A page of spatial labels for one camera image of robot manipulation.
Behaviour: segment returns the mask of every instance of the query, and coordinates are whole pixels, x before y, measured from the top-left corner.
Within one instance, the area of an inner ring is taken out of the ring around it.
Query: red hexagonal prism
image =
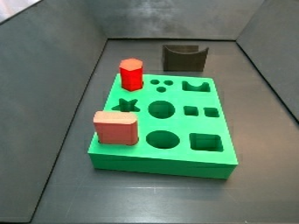
[[[122,77],[122,88],[135,91],[143,88],[143,61],[139,59],[124,59],[119,65]]]

